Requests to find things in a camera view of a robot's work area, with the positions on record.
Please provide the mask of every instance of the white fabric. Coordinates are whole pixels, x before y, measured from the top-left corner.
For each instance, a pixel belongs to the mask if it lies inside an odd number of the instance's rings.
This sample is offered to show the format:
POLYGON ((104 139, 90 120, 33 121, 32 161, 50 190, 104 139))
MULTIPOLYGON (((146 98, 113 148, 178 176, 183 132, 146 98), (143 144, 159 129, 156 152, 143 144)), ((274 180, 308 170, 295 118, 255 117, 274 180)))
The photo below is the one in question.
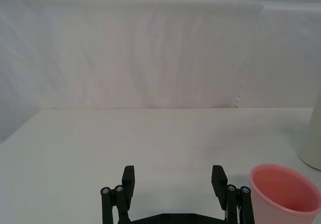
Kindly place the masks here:
POLYGON ((313 106, 321 4, 0 0, 0 139, 40 108, 313 106))

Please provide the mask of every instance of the white table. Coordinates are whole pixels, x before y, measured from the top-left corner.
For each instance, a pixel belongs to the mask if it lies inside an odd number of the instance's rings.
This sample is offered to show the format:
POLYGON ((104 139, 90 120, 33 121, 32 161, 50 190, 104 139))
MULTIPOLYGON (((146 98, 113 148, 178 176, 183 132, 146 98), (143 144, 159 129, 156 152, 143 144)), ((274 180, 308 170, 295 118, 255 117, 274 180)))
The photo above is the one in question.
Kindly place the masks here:
POLYGON ((238 187, 261 163, 291 167, 321 187, 321 172, 296 154, 310 114, 310 108, 42 110, 0 145, 0 223, 101 223, 100 189, 120 184, 125 165, 135 166, 132 220, 163 212, 222 218, 210 183, 215 164, 238 187))

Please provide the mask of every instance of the pink cup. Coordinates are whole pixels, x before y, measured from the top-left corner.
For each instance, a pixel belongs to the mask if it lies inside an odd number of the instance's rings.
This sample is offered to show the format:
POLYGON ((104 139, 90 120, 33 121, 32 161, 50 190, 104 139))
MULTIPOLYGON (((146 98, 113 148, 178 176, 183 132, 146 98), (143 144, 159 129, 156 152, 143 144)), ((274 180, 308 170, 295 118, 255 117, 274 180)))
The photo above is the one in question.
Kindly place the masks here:
POLYGON ((321 192, 301 174, 279 165, 252 169, 255 224, 311 224, 321 212, 321 192))

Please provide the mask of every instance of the white cylindrical object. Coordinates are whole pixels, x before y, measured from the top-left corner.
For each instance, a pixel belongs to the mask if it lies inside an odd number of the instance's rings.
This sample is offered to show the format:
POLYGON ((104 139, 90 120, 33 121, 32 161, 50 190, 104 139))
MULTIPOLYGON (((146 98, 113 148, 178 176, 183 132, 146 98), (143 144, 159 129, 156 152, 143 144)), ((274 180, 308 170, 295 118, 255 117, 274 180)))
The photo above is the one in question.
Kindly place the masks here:
POLYGON ((307 165, 321 170, 321 93, 313 109, 305 144, 299 157, 307 165))

